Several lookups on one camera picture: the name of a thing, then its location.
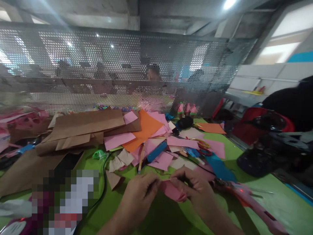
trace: ceiling light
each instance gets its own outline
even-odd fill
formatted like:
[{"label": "ceiling light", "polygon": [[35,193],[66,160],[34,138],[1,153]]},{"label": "ceiling light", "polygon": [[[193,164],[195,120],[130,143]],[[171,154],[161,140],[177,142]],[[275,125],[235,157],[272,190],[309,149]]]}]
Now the ceiling light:
[{"label": "ceiling light", "polygon": [[226,0],[224,4],[224,10],[228,10],[235,4],[236,0]]}]

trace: hand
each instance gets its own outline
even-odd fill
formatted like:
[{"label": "hand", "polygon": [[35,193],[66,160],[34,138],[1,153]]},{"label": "hand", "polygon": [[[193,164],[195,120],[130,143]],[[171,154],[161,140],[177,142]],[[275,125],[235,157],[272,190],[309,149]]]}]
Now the hand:
[{"label": "hand", "polygon": [[170,178],[175,187],[186,193],[197,214],[214,234],[243,234],[218,206],[211,186],[197,172],[182,167]]},{"label": "hand", "polygon": [[98,234],[131,234],[146,217],[160,186],[160,178],[149,172],[129,181],[114,216]]}]

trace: white wall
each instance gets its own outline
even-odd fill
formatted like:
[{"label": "white wall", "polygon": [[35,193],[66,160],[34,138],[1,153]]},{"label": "white wall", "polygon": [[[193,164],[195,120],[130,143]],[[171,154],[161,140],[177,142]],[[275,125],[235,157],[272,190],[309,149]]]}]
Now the white wall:
[{"label": "white wall", "polygon": [[295,87],[298,81],[313,75],[313,63],[286,63],[275,65],[243,65],[230,88],[253,91],[257,85],[265,86],[265,95]]}]

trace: glue gun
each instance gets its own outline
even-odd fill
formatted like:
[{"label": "glue gun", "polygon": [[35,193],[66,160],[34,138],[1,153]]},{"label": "glue gun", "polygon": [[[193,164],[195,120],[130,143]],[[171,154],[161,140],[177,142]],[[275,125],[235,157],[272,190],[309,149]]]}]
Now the glue gun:
[{"label": "glue gun", "polygon": [[288,235],[284,227],[264,209],[256,200],[251,197],[252,191],[244,184],[232,181],[215,179],[213,186],[220,191],[228,192],[236,196],[239,201],[250,207],[267,225],[273,235]]}]

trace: pencil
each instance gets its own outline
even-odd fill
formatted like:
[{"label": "pencil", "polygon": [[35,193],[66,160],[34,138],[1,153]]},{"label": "pencil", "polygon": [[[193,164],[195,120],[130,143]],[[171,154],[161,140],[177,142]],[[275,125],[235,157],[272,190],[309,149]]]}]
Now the pencil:
[{"label": "pencil", "polygon": [[139,168],[138,168],[138,174],[140,175],[141,172],[141,165],[142,165],[142,160],[143,160],[143,154],[144,154],[144,143],[141,151],[141,156],[140,156],[140,162],[139,162]]}]

